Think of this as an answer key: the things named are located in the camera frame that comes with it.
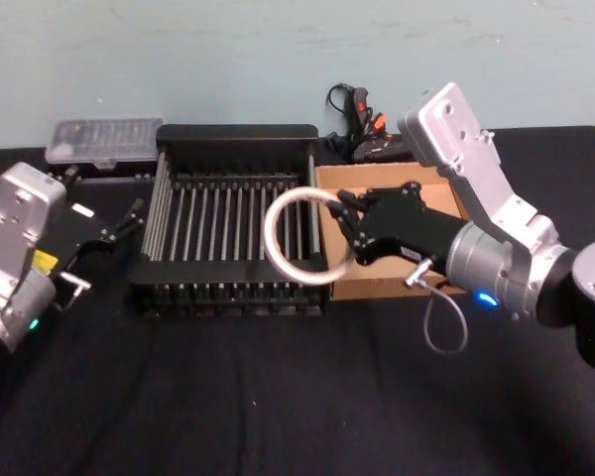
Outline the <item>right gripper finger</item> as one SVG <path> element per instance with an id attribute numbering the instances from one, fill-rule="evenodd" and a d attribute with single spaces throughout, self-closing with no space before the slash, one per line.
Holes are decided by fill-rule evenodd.
<path id="1" fill-rule="evenodd" d="M 336 196 L 344 207 L 355 211 L 368 211 L 378 202 L 378 196 L 372 192 L 356 195 L 349 190 L 340 189 Z"/>
<path id="2" fill-rule="evenodd" d="M 373 243 L 373 237 L 363 226 L 363 215 L 368 211 L 367 203 L 365 201 L 327 201 L 326 207 L 353 252 L 356 262 L 372 264 L 373 257 L 369 248 Z"/>

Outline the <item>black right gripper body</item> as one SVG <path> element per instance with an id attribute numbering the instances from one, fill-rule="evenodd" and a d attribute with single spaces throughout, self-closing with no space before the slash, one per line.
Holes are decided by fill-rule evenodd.
<path id="1" fill-rule="evenodd" d="M 432 271 L 446 274 L 452 242 L 467 221 L 427 206 L 420 192 L 418 182 L 408 181 L 398 187 L 369 189 L 360 196 L 360 265 L 386 257 L 413 263 L 429 259 Z"/>

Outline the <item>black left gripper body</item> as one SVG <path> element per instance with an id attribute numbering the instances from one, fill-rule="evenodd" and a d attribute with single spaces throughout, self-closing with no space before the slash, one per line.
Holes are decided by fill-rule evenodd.
<path id="1" fill-rule="evenodd" d="M 116 242 L 111 240 L 111 230 L 93 210 L 79 203 L 68 204 L 38 241 L 32 268 L 57 279 L 87 254 L 112 251 Z"/>

